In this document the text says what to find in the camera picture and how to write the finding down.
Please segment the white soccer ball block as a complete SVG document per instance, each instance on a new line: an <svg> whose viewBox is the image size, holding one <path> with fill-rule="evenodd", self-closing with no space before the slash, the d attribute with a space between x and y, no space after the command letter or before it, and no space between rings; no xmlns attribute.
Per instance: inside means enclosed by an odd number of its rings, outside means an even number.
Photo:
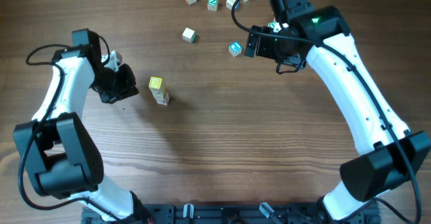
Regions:
<svg viewBox="0 0 431 224"><path fill-rule="evenodd" d="M166 89L152 89L152 95L157 101L166 101L169 98Z"/></svg>

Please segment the blue C block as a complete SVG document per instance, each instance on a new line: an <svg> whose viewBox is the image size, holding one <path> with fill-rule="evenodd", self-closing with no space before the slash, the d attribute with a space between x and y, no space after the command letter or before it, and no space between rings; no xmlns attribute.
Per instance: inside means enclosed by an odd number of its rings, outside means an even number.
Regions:
<svg viewBox="0 0 431 224"><path fill-rule="evenodd" d="M236 57L242 52L242 46L235 41L229 46L229 52L232 56Z"/></svg>

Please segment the green V block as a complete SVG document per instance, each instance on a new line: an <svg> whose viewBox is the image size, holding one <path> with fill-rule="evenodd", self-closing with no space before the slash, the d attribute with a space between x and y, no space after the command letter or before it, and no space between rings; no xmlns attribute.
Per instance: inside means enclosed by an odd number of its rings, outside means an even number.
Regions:
<svg viewBox="0 0 431 224"><path fill-rule="evenodd" d="M277 23L276 23L276 22L270 22L270 23L268 23L268 26L269 26L270 28L276 28Z"/></svg>

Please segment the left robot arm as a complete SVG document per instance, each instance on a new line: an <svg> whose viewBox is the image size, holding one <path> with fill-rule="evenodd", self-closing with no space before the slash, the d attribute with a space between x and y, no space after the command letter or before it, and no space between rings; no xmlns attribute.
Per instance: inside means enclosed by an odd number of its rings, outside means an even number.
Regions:
<svg viewBox="0 0 431 224"><path fill-rule="evenodd" d="M30 122L16 125L21 160L18 190L33 209L50 211L80 202L105 223L153 223L132 192L104 174L101 154L81 118L89 89L102 103L138 94L130 66L115 51L102 55L105 39L89 29L72 33L72 44L56 44L47 65L53 78Z"/></svg>

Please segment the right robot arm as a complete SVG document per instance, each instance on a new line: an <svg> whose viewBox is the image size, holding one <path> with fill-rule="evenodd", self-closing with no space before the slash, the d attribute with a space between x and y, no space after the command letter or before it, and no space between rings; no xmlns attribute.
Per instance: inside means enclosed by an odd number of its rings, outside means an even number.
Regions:
<svg viewBox="0 0 431 224"><path fill-rule="evenodd" d="M309 0L269 0L276 27L248 29L246 56L273 59L295 73L309 65L323 80L351 130L357 158L343 163L341 182L317 202L316 223L363 217L381 195L410 182L430 152L425 132L413 133L383 98L334 6Z"/></svg>

